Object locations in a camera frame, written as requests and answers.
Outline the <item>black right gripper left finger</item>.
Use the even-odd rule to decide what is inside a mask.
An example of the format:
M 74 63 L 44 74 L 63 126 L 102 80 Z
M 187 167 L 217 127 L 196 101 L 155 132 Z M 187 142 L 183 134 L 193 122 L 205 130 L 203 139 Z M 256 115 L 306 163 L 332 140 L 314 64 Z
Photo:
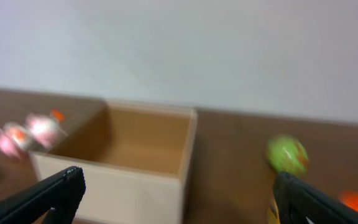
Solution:
M 83 169 L 68 167 L 0 201 L 0 224 L 71 224 L 86 185 Z

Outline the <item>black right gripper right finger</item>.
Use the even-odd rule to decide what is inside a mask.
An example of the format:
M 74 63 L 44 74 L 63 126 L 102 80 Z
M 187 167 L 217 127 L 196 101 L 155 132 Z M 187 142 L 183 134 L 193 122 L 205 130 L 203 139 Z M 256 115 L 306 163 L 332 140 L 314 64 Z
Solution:
M 280 224 L 358 224 L 358 212 L 287 172 L 277 174 L 273 196 Z

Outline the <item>yellow grey toy truck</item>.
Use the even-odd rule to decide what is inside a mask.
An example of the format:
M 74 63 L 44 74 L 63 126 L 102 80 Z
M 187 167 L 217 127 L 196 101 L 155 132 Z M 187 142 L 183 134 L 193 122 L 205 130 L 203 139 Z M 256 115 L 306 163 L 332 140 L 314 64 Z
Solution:
M 267 223 L 280 224 L 279 212 L 275 199 L 271 199 L 267 209 Z

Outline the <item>green ball with red numbers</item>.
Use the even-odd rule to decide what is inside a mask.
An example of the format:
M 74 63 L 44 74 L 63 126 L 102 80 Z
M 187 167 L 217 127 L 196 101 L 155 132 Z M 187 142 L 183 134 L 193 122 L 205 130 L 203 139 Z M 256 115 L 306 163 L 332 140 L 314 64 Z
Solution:
M 275 172 L 288 172 L 296 177 L 305 176 L 310 166 L 302 143 L 289 135 L 279 135 L 269 140 L 265 157 Z

